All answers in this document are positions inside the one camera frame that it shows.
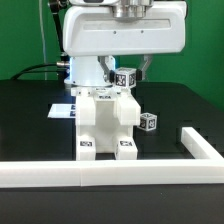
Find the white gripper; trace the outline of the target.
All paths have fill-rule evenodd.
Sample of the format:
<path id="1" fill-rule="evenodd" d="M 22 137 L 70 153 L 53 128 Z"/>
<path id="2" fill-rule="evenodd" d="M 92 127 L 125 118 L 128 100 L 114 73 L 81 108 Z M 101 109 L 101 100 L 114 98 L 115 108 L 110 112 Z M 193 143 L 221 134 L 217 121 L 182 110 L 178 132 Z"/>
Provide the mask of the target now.
<path id="1" fill-rule="evenodd" d="M 114 82 L 116 55 L 143 55 L 136 79 L 144 80 L 151 55 L 185 46 L 184 1 L 155 1 L 139 19 L 118 19 L 110 6 L 72 6 L 64 18 L 63 48 L 72 57 L 99 56 L 104 81 Z"/>

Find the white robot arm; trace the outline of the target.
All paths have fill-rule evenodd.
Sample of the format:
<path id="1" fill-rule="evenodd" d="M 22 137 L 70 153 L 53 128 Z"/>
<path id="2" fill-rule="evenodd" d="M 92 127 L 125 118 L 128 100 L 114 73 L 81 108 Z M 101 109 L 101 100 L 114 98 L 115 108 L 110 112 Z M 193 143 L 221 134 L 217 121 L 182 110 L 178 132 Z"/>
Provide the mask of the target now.
<path id="1" fill-rule="evenodd" d="M 106 87 L 115 58 L 140 55 L 145 72 L 154 54 L 177 53 L 185 46 L 184 1 L 69 0 L 63 48 L 70 57 L 65 82 Z"/>

